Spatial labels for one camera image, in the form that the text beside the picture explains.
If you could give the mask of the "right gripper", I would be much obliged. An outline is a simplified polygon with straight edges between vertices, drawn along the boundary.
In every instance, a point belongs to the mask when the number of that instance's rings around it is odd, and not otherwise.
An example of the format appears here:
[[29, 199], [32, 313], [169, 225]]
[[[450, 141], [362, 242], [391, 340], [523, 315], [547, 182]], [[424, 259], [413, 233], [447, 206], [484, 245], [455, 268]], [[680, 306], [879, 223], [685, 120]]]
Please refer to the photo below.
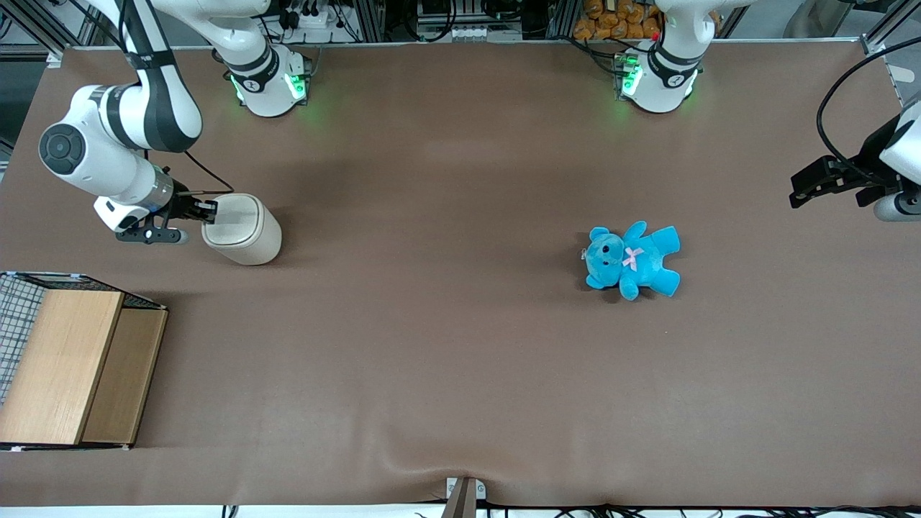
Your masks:
[[175, 191], [173, 186], [153, 186], [138, 199], [96, 197], [94, 210], [102, 222], [115, 233], [124, 233], [148, 217], [186, 219], [201, 222], [216, 220], [216, 200], [202, 200], [208, 191]]

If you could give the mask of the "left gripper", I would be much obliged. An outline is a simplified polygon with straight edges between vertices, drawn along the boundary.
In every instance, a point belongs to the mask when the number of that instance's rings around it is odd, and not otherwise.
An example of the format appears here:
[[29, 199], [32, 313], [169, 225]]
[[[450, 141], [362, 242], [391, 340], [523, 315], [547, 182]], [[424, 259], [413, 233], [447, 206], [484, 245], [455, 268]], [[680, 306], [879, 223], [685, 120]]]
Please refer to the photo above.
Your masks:
[[841, 160], [822, 156], [790, 177], [792, 209], [825, 194], [861, 189], [856, 203], [862, 209], [899, 189], [920, 184], [920, 101], [909, 101], [899, 115], [872, 132], [858, 152], [856, 173]]

